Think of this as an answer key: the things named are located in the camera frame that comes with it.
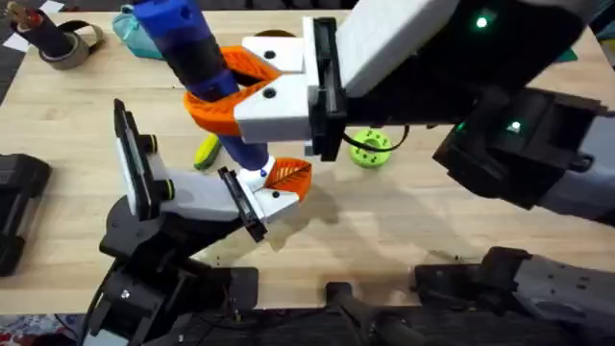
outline green ball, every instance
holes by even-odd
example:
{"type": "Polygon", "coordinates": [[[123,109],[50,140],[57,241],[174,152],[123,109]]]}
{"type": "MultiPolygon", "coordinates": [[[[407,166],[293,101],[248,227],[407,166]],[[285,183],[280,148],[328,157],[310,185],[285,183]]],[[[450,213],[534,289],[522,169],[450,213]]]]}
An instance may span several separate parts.
{"type": "MultiPolygon", "coordinates": [[[[379,130],[361,130],[353,137],[353,139],[359,143],[363,143],[378,149],[388,149],[391,147],[391,140],[384,132],[379,130]]],[[[376,153],[359,149],[351,145],[350,158],[354,163],[361,167],[378,168],[391,158],[391,152],[376,153]]]]}

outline tape roll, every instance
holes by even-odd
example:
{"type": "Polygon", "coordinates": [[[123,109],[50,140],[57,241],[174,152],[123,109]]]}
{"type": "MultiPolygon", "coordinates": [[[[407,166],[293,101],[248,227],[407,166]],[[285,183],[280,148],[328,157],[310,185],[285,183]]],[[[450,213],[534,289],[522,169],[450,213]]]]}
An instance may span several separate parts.
{"type": "Polygon", "coordinates": [[[73,44],[73,49],[66,55],[52,58],[42,51],[38,50],[38,55],[45,62],[49,63],[57,70],[67,70],[79,66],[89,57],[89,47],[86,42],[75,33],[64,33],[73,44]]]}
{"type": "MultiPolygon", "coordinates": [[[[391,140],[389,137],[384,132],[374,129],[359,131],[353,137],[353,140],[377,149],[388,149],[391,147],[391,140]]],[[[361,167],[378,168],[388,162],[391,158],[391,152],[376,153],[351,146],[350,158],[361,167]]]]}
{"type": "Polygon", "coordinates": [[[72,43],[72,50],[68,54],[56,58],[49,57],[42,50],[38,50],[40,58],[57,70],[67,70],[81,65],[87,60],[87,57],[96,52],[105,41],[103,31],[99,27],[86,23],[83,20],[70,20],[59,25],[58,28],[64,32],[64,35],[72,43]],[[87,45],[87,43],[75,33],[75,31],[88,26],[94,30],[94,34],[96,35],[96,42],[91,46],[87,45]]]}

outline white paper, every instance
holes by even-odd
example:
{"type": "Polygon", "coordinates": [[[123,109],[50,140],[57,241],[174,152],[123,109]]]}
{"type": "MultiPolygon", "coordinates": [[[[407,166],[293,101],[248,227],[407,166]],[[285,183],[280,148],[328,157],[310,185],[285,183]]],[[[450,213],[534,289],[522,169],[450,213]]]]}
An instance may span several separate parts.
{"type": "Polygon", "coordinates": [[[28,50],[30,43],[28,43],[26,38],[21,37],[18,34],[12,34],[2,45],[25,53],[28,50]]]}
{"type": "Polygon", "coordinates": [[[45,1],[44,4],[40,6],[40,10],[45,13],[57,13],[64,7],[63,3],[59,3],[57,1],[45,1]]]}
{"type": "MultiPolygon", "coordinates": [[[[42,4],[40,9],[43,12],[49,14],[49,13],[57,13],[63,7],[64,7],[63,3],[47,0],[45,1],[44,4],[42,4]]],[[[14,50],[18,50],[18,51],[25,53],[28,51],[28,47],[30,46],[30,43],[28,43],[28,41],[24,37],[21,37],[18,34],[12,34],[9,37],[9,39],[7,39],[2,45],[5,47],[12,48],[14,50]]]]}

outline wooden tabletop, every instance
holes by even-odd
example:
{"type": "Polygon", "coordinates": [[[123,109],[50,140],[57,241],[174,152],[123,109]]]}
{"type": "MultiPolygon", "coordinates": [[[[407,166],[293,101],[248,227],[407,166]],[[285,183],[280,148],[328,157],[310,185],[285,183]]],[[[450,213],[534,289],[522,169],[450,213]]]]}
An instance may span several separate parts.
{"type": "MultiPolygon", "coordinates": [[[[301,34],[302,15],[344,12],[209,12],[220,44],[267,29],[301,34]]],[[[191,169],[204,133],[182,103],[164,62],[137,59],[111,31],[114,13],[61,13],[100,25],[108,42],[86,64],[56,71],[30,50],[0,109],[0,153],[27,153],[54,173],[16,274],[0,279],[0,314],[85,311],[111,258],[98,251],[110,207],[123,194],[114,149],[112,100],[125,101],[143,133],[158,135],[169,166],[191,169]]],[[[579,62],[553,66],[536,85],[602,99],[615,109],[615,75],[595,39],[576,46],[579,62]]],[[[400,129],[387,128],[399,138],[400,129]]],[[[322,304],[328,281],[350,281],[379,304],[412,304],[413,266],[478,261],[494,245],[519,247],[574,265],[615,271],[615,230],[474,196],[431,159],[447,128],[413,129],[378,171],[351,163],[314,163],[313,187],[300,211],[255,244],[238,231],[197,255],[212,265],[255,266],[261,307],[322,304]]],[[[273,144],[273,155],[300,157],[300,143],[273,144]]],[[[236,164],[226,153],[216,167],[236,164]]]]}

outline screw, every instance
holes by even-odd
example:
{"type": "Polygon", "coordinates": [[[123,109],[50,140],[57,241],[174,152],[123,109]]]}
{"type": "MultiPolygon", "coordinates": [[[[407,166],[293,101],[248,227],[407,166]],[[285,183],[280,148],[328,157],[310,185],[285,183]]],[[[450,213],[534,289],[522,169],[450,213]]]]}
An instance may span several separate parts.
{"type": "Polygon", "coordinates": [[[265,98],[274,98],[276,97],[276,90],[272,87],[268,87],[263,93],[262,95],[265,98]]]}
{"type": "Polygon", "coordinates": [[[274,59],[274,58],[276,58],[276,52],[274,52],[274,51],[266,51],[265,54],[264,54],[264,57],[266,59],[274,59]]]}

